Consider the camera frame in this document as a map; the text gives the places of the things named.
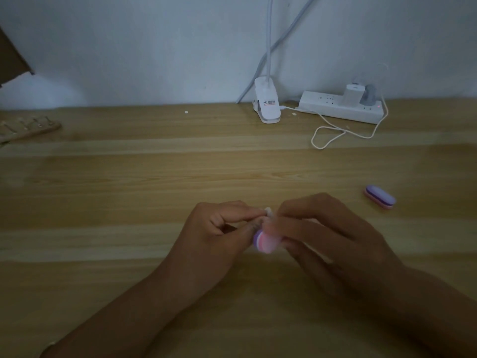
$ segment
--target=gray plug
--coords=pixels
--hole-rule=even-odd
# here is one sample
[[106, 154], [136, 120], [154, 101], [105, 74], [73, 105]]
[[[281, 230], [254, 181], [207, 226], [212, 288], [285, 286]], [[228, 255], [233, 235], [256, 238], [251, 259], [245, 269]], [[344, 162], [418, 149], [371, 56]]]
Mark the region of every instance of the gray plug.
[[376, 104], [376, 87], [374, 84], [366, 85], [366, 90], [362, 95], [360, 104], [372, 106]]

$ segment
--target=power strip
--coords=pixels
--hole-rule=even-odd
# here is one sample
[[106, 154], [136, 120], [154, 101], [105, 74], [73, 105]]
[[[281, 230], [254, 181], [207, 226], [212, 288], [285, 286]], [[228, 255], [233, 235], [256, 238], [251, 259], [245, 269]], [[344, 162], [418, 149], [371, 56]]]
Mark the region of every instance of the power strip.
[[[355, 88], [355, 86], [353, 84], [348, 85], [345, 96], [347, 96], [348, 88]], [[384, 111], [380, 101], [376, 101], [372, 106], [366, 106], [359, 103], [360, 99], [357, 100], [358, 102], [350, 102], [348, 98], [344, 98], [342, 95], [304, 91], [298, 109], [309, 110], [328, 117], [371, 124], [378, 124], [383, 119]]]

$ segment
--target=wooden desk surface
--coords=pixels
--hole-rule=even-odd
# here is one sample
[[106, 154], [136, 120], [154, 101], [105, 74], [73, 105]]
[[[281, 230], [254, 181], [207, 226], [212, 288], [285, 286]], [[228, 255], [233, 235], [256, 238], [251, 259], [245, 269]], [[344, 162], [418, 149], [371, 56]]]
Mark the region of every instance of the wooden desk surface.
[[[389, 107], [375, 138], [344, 136], [324, 151], [310, 145], [317, 116], [283, 111], [267, 126], [248, 103], [46, 112], [61, 131], [0, 149], [0, 355], [32, 357], [146, 276], [200, 201], [277, 208], [327, 191], [380, 229], [407, 264], [477, 298], [477, 101]], [[367, 200], [367, 184], [396, 196], [395, 209]], [[251, 249], [150, 356], [429, 353], [337, 307], [283, 251]]]

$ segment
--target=left hand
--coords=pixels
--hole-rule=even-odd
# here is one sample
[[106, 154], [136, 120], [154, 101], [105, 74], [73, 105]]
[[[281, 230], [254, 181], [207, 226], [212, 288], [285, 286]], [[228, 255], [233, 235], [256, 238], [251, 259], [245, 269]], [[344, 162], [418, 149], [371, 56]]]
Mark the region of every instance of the left hand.
[[[153, 273], [176, 313], [192, 305], [222, 280], [249, 247], [266, 211], [242, 201], [199, 203], [170, 253]], [[234, 228], [229, 223], [247, 221]]]

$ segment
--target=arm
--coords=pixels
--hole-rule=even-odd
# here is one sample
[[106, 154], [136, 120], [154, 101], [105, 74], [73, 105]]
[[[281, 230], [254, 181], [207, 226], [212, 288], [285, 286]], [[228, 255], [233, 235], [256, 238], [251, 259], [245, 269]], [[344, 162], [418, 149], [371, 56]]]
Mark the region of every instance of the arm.
[[[201, 203], [159, 267], [47, 349], [42, 358], [141, 357], [157, 333], [212, 289], [266, 215], [241, 201]], [[227, 222], [250, 221], [239, 229]]]
[[[287, 236], [285, 248], [326, 293], [378, 310], [447, 357], [477, 357], [477, 303], [403, 265], [343, 203], [318, 194], [285, 201], [277, 216], [264, 231]], [[319, 223], [303, 220], [311, 218]]]

